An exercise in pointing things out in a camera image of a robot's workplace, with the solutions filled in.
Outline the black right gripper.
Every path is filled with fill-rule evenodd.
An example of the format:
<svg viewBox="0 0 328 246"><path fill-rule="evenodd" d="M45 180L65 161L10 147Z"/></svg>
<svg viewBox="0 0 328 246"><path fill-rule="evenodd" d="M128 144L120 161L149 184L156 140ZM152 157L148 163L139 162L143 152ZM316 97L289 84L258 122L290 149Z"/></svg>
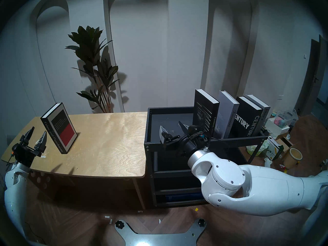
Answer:
<svg viewBox="0 0 328 246"><path fill-rule="evenodd" d="M163 144L164 151L175 152L177 157L182 156L189 158L196 151L204 147L205 142L203 137L201 137L204 132L190 134L188 125L183 124L181 121L179 121L178 124L184 135L172 136L163 126L160 125L160 142Z"/></svg>

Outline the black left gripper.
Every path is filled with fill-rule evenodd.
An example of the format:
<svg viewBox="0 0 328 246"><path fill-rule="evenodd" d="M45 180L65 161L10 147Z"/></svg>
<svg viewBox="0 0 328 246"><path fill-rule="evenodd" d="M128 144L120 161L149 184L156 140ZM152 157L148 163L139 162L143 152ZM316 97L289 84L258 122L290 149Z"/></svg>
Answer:
<svg viewBox="0 0 328 246"><path fill-rule="evenodd" d="M30 130L28 130L24 135L21 136L20 144L16 143L12 147L15 160L28 168L31 167L34 158L36 156L41 157L46 149L47 132L43 133L42 137L36 143L34 149L31 149L27 146L34 129L35 127L32 127Z"/></svg>

